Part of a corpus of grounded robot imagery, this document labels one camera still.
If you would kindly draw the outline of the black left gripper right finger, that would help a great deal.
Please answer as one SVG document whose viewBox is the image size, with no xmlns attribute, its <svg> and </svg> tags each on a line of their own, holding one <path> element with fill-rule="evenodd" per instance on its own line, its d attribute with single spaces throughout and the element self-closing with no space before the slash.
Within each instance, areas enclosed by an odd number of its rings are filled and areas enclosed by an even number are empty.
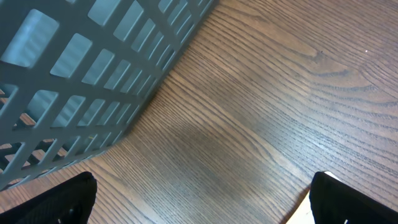
<svg viewBox="0 0 398 224">
<path fill-rule="evenodd" d="M 328 175 L 316 172 L 309 191 L 316 224 L 397 224 L 397 212 Z"/>
</svg>

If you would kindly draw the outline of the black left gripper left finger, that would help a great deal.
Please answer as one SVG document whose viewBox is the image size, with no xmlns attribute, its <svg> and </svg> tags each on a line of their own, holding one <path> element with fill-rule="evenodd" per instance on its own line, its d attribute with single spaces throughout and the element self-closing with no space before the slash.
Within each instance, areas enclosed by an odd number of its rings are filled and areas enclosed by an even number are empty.
<svg viewBox="0 0 398 224">
<path fill-rule="evenodd" d="M 97 180 L 82 172 L 1 214 L 1 224 L 87 224 L 95 204 Z"/>
</svg>

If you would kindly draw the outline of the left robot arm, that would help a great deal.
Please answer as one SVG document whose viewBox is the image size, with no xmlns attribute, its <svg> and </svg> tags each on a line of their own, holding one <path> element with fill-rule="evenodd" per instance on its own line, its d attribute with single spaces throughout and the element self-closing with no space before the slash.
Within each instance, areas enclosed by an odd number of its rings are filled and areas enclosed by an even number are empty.
<svg viewBox="0 0 398 224">
<path fill-rule="evenodd" d="M 4 212 L 1 223 L 87 223 L 97 181 L 83 172 Z M 310 190 L 289 223 L 397 223 L 397 212 L 342 183 L 331 172 L 316 172 Z"/>
</svg>

